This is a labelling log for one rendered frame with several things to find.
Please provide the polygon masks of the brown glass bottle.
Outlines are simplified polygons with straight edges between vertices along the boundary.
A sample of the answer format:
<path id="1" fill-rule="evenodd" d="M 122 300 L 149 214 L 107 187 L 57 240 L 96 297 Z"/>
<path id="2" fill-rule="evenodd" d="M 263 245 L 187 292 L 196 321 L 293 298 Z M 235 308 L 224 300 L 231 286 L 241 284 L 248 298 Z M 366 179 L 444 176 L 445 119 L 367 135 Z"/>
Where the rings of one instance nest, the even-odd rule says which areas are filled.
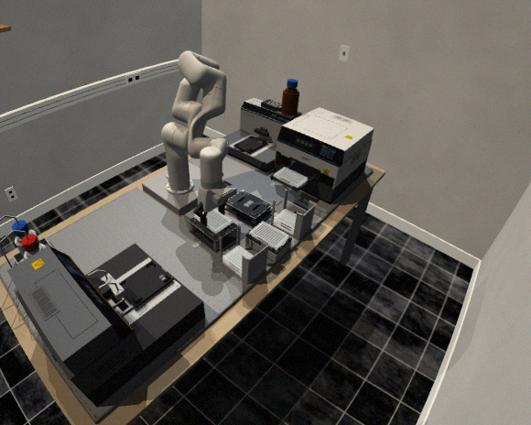
<path id="1" fill-rule="evenodd" d="M 281 113 L 285 115 L 296 115 L 298 113 L 299 91 L 297 93 L 286 93 L 283 91 Z"/>

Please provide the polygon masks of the red bottle cap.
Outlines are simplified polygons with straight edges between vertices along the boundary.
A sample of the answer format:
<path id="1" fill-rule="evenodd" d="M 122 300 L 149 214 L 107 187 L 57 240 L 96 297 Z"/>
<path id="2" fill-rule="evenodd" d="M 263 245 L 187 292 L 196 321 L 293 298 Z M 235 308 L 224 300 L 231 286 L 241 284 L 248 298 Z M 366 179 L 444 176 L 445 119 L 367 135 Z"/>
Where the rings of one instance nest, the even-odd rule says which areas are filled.
<path id="1" fill-rule="evenodd" d="M 26 251 L 32 251 L 38 247 L 38 239 L 34 234 L 28 234 L 27 236 L 29 240 L 24 236 L 21 240 L 21 244 Z"/>

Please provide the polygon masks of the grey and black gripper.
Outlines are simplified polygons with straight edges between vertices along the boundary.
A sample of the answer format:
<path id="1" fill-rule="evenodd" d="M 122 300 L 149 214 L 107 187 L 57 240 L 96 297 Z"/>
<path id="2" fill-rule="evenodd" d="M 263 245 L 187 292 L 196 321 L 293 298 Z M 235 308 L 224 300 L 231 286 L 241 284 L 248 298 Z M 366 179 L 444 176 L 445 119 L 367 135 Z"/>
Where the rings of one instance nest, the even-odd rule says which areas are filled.
<path id="1" fill-rule="evenodd" d="M 212 211 L 213 209 L 218 207 L 218 211 L 225 215 L 225 206 L 228 200 L 225 202 L 222 202 L 219 205 L 216 205 L 214 202 L 212 202 L 212 196 L 215 195 L 212 191 L 209 189 L 203 188 L 201 185 L 199 186 L 198 191 L 198 206 L 193 211 L 196 215 L 200 217 L 200 223 L 207 226 L 207 218 L 206 215 L 208 212 Z M 204 212 L 204 214 L 202 214 Z"/>

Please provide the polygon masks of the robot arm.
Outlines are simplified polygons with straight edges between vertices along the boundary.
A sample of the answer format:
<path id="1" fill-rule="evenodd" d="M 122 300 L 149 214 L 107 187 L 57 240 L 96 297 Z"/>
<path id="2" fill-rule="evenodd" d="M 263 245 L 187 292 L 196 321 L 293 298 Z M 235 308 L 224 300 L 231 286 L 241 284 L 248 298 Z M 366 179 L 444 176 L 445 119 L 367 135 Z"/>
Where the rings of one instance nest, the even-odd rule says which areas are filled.
<path id="1" fill-rule="evenodd" d="M 226 76 L 219 71 L 217 62 L 191 51 L 179 56 L 178 68 L 185 78 L 179 85 L 172 115 L 188 127 L 168 123 L 162 129 L 168 165 L 167 190 L 181 195 L 193 189 L 189 152 L 190 157 L 200 159 L 201 186 L 215 193 L 212 202 L 219 205 L 237 193 L 233 185 L 229 187 L 222 182 L 222 161 L 228 154 L 229 144 L 225 138 L 202 137 L 202 134 L 208 120 L 225 112 Z M 200 88 L 203 89 L 202 104 L 196 102 Z"/>

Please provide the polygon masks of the black lab instrument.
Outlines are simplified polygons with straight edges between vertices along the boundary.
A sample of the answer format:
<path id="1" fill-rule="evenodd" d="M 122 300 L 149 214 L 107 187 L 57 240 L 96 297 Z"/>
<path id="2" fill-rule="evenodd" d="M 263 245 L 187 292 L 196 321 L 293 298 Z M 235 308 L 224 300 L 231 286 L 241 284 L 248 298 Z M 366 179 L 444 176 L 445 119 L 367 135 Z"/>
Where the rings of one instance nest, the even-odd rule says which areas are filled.
<path id="1" fill-rule="evenodd" d="M 203 300 L 152 259 L 134 243 L 95 269 L 108 279 L 88 277 L 95 270 L 84 275 L 47 246 L 7 270 L 46 346 L 96 407 L 205 317 Z M 99 289 L 106 282 L 119 290 Z"/>

